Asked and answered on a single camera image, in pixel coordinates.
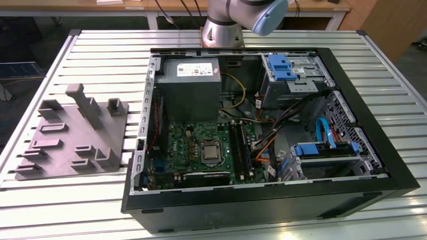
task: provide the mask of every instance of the sticker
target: sticker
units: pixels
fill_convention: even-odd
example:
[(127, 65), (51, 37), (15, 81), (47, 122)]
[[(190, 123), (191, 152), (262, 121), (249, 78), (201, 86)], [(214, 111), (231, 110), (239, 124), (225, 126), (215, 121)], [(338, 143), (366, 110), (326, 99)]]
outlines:
[(259, 99), (257, 99), (255, 100), (255, 107), (258, 108), (258, 109), (262, 109), (262, 100), (259, 100)]
[(213, 63), (182, 63), (177, 66), (177, 76), (214, 76)]
[(350, 8), (334, 8), (334, 11), (350, 11)]
[(277, 170), (274, 169), (274, 167), (271, 165), (269, 166), (267, 171), (271, 174), (271, 176), (277, 176)]
[(145, 10), (143, 6), (127, 6), (125, 7), (126, 10)]
[(305, 73), (305, 69), (303, 68), (294, 68), (294, 73), (297, 74), (303, 74)]

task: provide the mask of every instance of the slotted aluminum surface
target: slotted aluminum surface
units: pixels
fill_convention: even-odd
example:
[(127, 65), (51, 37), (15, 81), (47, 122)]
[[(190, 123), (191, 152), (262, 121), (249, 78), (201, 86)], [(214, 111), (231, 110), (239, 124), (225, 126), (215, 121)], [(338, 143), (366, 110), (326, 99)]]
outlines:
[(221, 239), (392, 239), (427, 236), (427, 116), (408, 80), (384, 58), (369, 38), (353, 31), (278, 31), (269, 37), (245, 32), (247, 47), (328, 47), (374, 113), (422, 186), (348, 218), (179, 232), (153, 236), (121, 213), (126, 171), (70, 178), (17, 181), (14, 170), (38, 126), (41, 99), (73, 102), (69, 83), (83, 83), (97, 102), (121, 98), (130, 103), (122, 164), (135, 147), (142, 95), (151, 48), (201, 46), (198, 31), (83, 31), (71, 36), (0, 160), (0, 239), (221, 238)]

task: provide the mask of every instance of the wooden desk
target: wooden desk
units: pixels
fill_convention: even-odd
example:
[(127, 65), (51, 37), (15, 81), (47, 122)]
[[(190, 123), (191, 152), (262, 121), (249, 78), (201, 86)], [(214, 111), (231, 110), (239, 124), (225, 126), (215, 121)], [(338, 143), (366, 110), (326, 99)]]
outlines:
[[(158, 0), (166, 14), (189, 16), (181, 0)], [(198, 16), (194, 0), (185, 0), (191, 14)], [(345, 0), (340, 4), (328, 0), (298, 0), (302, 18), (330, 18), (326, 30), (338, 30), (352, 6)], [(207, 15), (209, 0), (198, 0), (202, 15)], [(297, 4), (289, 7), (287, 17), (295, 17)], [(0, 16), (19, 17), (98, 17), (142, 16), (147, 17), (151, 30), (158, 30), (157, 17), (163, 16), (155, 0), (130, 1), (123, 4), (97, 5), (97, 0), (0, 0)]]
[[(194, 16), (199, 16), (198, 7), (195, 4), (195, 0), (183, 0), (191, 14)], [(182, 4), (181, 0), (158, 0), (166, 14), (170, 16), (189, 16), (186, 8)], [(330, 18), (328, 26), (325, 30), (334, 31), (340, 29), (346, 13), (352, 11), (352, 5), (341, 0), (340, 4), (330, 3), (328, 0), (298, 0), (299, 3), (299, 17), (302, 18)], [(207, 15), (209, 9), (209, 0), (198, 0), (198, 4), (201, 7), (202, 15)], [(147, 4), (147, 17), (149, 23), (151, 23), (151, 18), (157, 18), (163, 16), (165, 14), (161, 11), (161, 8), (157, 4), (155, 0), (149, 0)], [(293, 3), (289, 6), (287, 17), (295, 17), (298, 7), (297, 4)], [(150, 29), (155, 29), (155, 23), (150, 25)]]
[[(183, 0), (191, 11), (198, 11), (195, 0)], [(209, 10), (209, 0), (197, 0), (201, 10)], [(186, 11), (181, 0), (158, 0), (165, 11)], [(352, 5), (342, 0), (340, 4), (330, 3), (328, 0), (298, 0), (301, 12), (350, 12)], [(159, 11), (155, 0), (149, 0), (149, 11)], [(290, 12), (297, 12), (295, 2), (289, 6)]]

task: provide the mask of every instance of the yellow wire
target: yellow wire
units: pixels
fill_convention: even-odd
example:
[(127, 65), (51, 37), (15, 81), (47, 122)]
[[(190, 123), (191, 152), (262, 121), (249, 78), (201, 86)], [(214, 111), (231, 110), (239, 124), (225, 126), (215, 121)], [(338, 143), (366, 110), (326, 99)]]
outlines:
[(230, 75), (229, 73), (222, 73), (222, 74), (227, 75), (229, 77), (231, 77), (238, 82), (238, 84), (241, 85), (242, 90), (243, 90), (243, 96), (242, 96), (241, 102), (238, 102), (238, 104), (235, 104), (233, 106), (227, 106), (227, 107), (221, 107), (219, 108), (221, 110), (227, 110), (227, 109), (234, 109), (235, 107), (238, 107), (246, 101), (247, 89), (246, 89), (246, 86), (243, 86), (242, 82), (239, 81), (239, 79), (235, 76)]
[(267, 142), (266, 146), (263, 147), (263, 149), (261, 150), (258, 156), (257, 156), (257, 161), (261, 159), (261, 156), (263, 154), (263, 152), (266, 151), (266, 149), (269, 148), (270, 144), (273, 144), (274, 140), (277, 139), (278, 135), (274, 136), (274, 138)]

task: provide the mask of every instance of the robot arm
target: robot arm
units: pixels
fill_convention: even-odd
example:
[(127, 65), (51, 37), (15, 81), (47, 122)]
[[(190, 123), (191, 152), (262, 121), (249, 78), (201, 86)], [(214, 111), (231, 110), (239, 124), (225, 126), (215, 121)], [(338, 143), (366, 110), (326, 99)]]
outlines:
[(277, 29), (287, 10), (287, 0), (210, 0), (202, 33), (205, 46), (242, 46), (242, 26), (267, 36)]

